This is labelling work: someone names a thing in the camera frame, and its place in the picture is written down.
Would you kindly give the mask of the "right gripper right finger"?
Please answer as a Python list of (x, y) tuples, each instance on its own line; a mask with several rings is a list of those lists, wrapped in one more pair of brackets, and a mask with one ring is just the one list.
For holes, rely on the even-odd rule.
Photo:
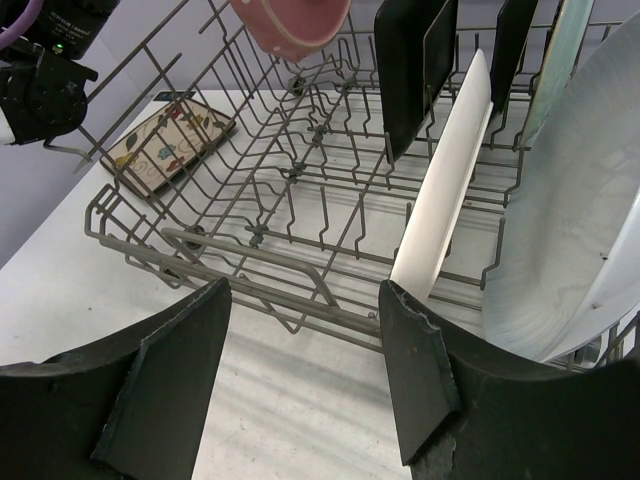
[(582, 373), (498, 348), (379, 289), (402, 463), (416, 479), (635, 479), (639, 356)]

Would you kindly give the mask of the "pink dotted round plate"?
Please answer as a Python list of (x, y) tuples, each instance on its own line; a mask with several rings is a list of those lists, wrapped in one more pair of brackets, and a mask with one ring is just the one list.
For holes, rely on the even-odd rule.
[(340, 32), (350, 0), (236, 0), (236, 15), (266, 53), (298, 63)]

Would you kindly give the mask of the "white oval plate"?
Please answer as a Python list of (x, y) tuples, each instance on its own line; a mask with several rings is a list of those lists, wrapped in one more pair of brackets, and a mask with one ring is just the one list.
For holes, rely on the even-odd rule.
[(569, 81), (524, 159), (487, 276), (486, 339), (537, 362), (587, 344), (639, 304), (639, 19)]

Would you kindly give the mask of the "teal square plate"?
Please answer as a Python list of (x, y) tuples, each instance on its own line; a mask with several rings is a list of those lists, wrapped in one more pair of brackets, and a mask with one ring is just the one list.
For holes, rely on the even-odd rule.
[(537, 0), (506, 0), (498, 13), (490, 69), (492, 117), (506, 105), (537, 4)]

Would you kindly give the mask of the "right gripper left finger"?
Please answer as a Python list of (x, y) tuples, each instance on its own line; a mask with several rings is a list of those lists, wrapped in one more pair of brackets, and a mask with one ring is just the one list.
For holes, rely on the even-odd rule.
[(188, 479), (228, 331), (220, 279), (44, 362), (1, 369), (5, 479)]

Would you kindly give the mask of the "white rectangular plate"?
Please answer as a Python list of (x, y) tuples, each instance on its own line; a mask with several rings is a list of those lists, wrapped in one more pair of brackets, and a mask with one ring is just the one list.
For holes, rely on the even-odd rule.
[(474, 53), (414, 203), (390, 280), (424, 302), (436, 283), (493, 109), (483, 50)]

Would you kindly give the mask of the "cream square flower plate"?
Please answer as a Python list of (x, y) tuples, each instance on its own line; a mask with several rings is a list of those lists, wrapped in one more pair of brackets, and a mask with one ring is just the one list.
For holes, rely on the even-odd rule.
[(149, 198), (234, 128), (230, 116), (202, 102), (172, 101), (125, 133), (100, 163), (138, 197)]

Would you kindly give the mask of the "green round flower plate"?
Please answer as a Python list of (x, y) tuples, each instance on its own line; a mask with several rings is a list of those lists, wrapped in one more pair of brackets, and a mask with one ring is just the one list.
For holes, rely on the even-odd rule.
[(566, 0), (560, 3), (535, 94), (524, 123), (521, 145), (529, 144), (537, 135), (568, 84), (593, 5), (593, 0)]

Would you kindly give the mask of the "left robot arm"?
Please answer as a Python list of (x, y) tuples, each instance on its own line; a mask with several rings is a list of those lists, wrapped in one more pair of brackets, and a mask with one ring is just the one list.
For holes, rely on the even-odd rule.
[(1, 3), (1, 144), (48, 141), (84, 121), (85, 87), (98, 73), (79, 61), (119, 0)]

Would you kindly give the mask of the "black floral square plate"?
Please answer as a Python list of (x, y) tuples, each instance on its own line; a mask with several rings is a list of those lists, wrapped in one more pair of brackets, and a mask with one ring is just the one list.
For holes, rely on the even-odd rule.
[(376, 64), (389, 162), (413, 143), (451, 75), (458, 7), (455, 0), (392, 0), (376, 13)]

